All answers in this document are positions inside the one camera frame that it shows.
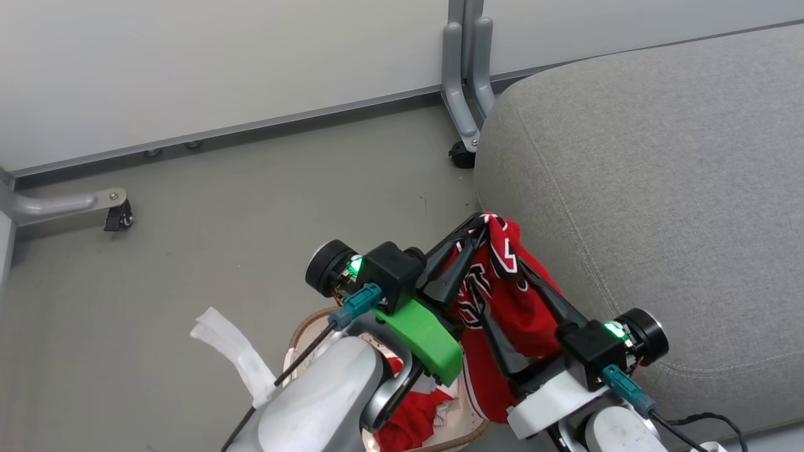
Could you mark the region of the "red basketball jersey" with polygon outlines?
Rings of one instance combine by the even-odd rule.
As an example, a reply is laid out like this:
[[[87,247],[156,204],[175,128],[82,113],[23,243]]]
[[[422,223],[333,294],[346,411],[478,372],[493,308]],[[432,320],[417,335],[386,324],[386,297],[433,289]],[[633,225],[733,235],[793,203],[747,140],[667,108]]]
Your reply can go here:
[[[462,382],[472,409],[480,417],[506,423],[508,408],[515,404],[510,384],[500,371],[482,329],[481,314],[491,317],[515,352],[526,358],[553,358],[560,352],[555,339],[557,322],[540,295],[519,273],[522,259],[548,284],[553,280],[543,264],[525,249],[519,224],[486,212],[470,221],[469,234],[485,232],[479,251],[460,283],[452,313],[464,329],[460,345],[464,352]]]

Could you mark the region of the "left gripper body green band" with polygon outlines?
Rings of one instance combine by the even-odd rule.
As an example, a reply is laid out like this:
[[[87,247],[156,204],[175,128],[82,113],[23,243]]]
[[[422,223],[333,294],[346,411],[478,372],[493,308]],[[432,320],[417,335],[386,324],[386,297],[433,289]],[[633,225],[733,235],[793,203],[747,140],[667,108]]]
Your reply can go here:
[[[340,305],[347,297],[364,286],[357,283],[362,256],[341,240],[322,244],[307,268],[305,281],[326,298],[338,298]],[[359,320],[369,325],[386,327],[392,340],[400,341],[402,349],[418,360],[423,371],[441,384],[453,384],[462,370],[462,349],[454,337],[454,328],[445,318],[431,310],[423,298],[423,283],[416,283],[416,297],[393,316],[378,306],[354,320],[342,333],[358,334]]]

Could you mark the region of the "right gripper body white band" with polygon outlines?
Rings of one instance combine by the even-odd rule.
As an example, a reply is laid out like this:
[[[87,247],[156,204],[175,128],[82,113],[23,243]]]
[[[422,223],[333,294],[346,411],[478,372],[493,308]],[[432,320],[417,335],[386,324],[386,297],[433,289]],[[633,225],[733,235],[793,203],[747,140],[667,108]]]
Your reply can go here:
[[[603,324],[626,344],[630,378],[638,367],[649,366],[669,350],[659,321],[643,309],[629,309]],[[522,393],[508,408],[508,424],[520,440],[545,432],[552,441],[657,441],[654,423],[606,385],[589,392],[566,369],[565,353],[528,383],[518,383]]]

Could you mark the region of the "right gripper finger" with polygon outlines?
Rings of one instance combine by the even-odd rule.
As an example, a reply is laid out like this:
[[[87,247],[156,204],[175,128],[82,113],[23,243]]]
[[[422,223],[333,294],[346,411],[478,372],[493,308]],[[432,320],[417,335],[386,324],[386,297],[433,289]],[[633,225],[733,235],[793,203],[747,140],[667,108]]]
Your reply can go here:
[[[557,334],[568,334],[589,323],[584,315],[581,315],[548,281],[540,277],[523,258],[519,258],[519,268],[523,278],[539,294],[557,323]]]
[[[514,383],[528,383],[548,368],[548,361],[544,358],[525,357],[515,349],[495,321],[488,301],[484,303],[479,320],[495,363],[504,378]]]

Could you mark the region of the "black caster wheel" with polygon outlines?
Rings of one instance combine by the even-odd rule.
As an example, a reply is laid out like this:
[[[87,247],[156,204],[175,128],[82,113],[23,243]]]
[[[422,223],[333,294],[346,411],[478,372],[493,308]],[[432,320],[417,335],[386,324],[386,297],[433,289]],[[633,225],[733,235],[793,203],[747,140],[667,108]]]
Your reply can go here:
[[[129,200],[115,208],[110,208],[104,223],[105,232],[128,230],[133,225],[133,209]]]
[[[448,151],[450,162],[459,169],[473,169],[475,166],[475,152],[468,151],[465,143],[457,141]]]

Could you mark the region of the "white partition panel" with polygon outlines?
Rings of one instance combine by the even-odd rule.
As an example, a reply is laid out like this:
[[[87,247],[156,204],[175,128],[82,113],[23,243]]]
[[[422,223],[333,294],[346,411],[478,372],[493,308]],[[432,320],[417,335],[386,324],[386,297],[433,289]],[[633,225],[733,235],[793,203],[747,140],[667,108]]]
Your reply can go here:
[[[484,0],[490,75],[804,19],[804,0]]]
[[[0,0],[16,174],[434,87],[448,0]]]

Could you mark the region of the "red and white garment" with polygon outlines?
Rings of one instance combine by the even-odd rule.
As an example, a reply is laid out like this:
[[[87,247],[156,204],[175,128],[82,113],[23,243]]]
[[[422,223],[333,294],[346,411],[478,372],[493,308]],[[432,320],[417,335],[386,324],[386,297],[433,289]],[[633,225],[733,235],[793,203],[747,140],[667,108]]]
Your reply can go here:
[[[379,452],[405,452],[423,446],[447,424],[451,403],[459,399],[459,383],[447,386],[421,374],[394,414],[373,434]]]

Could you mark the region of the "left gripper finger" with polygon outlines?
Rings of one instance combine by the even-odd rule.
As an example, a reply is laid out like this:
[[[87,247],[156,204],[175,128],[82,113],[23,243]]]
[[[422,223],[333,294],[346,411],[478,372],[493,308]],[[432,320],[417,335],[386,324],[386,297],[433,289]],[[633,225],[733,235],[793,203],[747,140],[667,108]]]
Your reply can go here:
[[[457,243],[449,241],[443,244],[427,260],[423,272],[423,298],[431,303],[448,306],[454,300],[477,254],[477,244],[469,241],[452,259],[451,255],[457,250]]]
[[[482,230],[485,229],[487,223],[488,218],[482,212],[474,212],[474,214],[463,220],[456,229],[453,229],[437,245],[426,252],[425,270],[419,275],[418,280],[436,281],[446,271],[449,275],[454,276],[456,281],[464,281],[470,272],[470,267],[477,251],[474,251],[474,254],[468,258],[467,263],[455,264],[451,261],[451,255],[453,255],[453,251],[459,248],[457,244],[464,246],[465,242],[470,240],[470,237],[482,240]]]

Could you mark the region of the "cream perforated laundry basket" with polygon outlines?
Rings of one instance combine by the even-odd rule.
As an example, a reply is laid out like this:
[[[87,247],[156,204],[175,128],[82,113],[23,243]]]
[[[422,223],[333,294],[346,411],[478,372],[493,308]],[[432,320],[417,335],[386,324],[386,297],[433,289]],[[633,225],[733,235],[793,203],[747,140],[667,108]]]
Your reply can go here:
[[[303,349],[307,348],[314,338],[324,329],[329,314],[336,311],[335,306],[321,309],[305,318],[293,332],[288,351],[285,353],[283,368],[287,369]],[[490,426],[471,408],[465,385],[457,381],[457,396],[444,404],[434,425],[434,434],[422,447],[405,452],[460,452],[468,444],[482,435]]]

